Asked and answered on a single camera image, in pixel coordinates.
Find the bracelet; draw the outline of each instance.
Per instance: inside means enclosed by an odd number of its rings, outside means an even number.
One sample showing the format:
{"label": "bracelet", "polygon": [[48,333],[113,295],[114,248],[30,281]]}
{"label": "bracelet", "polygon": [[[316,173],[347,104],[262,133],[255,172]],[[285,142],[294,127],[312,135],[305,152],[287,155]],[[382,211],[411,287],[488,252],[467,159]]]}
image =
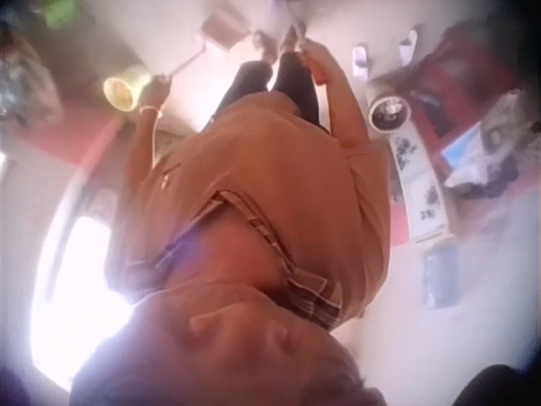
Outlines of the bracelet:
{"label": "bracelet", "polygon": [[141,106],[139,108],[139,114],[141,114],[145,110],[155,111],[158,114],[158,118],[161,118],[161,116],[163,116],[163,113],[161,112],[161,110],[158,107],[154,107],[154,106]]}

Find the wrist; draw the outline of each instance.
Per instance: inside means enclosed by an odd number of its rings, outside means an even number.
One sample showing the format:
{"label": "wrist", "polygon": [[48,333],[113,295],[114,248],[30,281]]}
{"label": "wrist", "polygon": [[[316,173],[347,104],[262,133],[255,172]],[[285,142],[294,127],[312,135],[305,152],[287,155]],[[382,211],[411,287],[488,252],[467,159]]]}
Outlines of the wrist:
{"label": "wrist", "polygon": [[141,106],[139,108],[139,114],[143,114],[143,112],[153,112],[158,116],[158,118],[161,118],[161,116],[163,115],[160,108],[152,106],[151,104],[145,104]]}

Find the white container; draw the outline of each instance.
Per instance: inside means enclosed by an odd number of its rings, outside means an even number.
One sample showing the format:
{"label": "white container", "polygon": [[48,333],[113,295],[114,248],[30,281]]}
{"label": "white container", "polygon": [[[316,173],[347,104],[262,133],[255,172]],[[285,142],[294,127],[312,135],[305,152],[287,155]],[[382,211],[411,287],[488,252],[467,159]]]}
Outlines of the white container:
{"label": "white container", "polygon": [[382,134],[393,134],[411,118],[412,109],[409,102],[399,96],[381,78],[368,82],[365,93],[369,104],[368,121],[376,131]]}
{"label": "white container", "polygon": [[121,112],[131,112],[139,104],[141,91],[152,80],[152,74],[142,65],[134,65],[103,82],[105,98]]}

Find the foot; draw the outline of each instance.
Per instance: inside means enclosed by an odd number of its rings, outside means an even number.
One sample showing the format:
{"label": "foot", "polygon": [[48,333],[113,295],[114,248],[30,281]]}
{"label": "foot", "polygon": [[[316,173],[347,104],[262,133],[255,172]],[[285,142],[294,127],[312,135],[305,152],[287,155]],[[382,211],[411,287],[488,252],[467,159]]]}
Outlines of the foot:
{"label": "foot", "polygon": [[276,40],[262,30],[257,30],[254,33],[253,43],[256,51],[260,53],[261,60],[274,65],[278,60],[278,45],[276,44]]}
{"label": "foot", "polygon": [[[299,21],[298,28],[300,29],[301,34],[304,37],[306,35],[306,24],[302,21]],[[300,40],[301,39],[298,37],[295,27],[292,25],[291,27],[289,27],[286,38],[284,38],[284,42],[280,46],[281,53],[295,52],[295,48],[297,47],[297,44]]]}

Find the plaid shirt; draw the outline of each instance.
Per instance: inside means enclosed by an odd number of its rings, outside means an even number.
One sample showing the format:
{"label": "plaid shirt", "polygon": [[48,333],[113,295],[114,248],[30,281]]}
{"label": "plaid shirt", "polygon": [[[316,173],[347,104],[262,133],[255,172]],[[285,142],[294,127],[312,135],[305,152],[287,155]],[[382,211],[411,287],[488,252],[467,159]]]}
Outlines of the plaid shirt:
{"label": "plaid shirt", "polygon": [[[205,205],[194,219],[199,222],[204,217],[231,204],[241,211],[251,224],[272,247],[281,262],[281,269],[287,276],[287,301],[284,307],[298,316],[312,321],[326,330],[336,326],[342,309],[342,290],[339,283],[297,268],[286,256],[277,236],[259,217],[230,191],[221,191]],[[183,253],[184,238],[180,236],[169,244],[153,261],[140,259],[130,261],[125,269],[123,291],[132,302],[159,291],[165,284],[169,272],[174,269]]]}

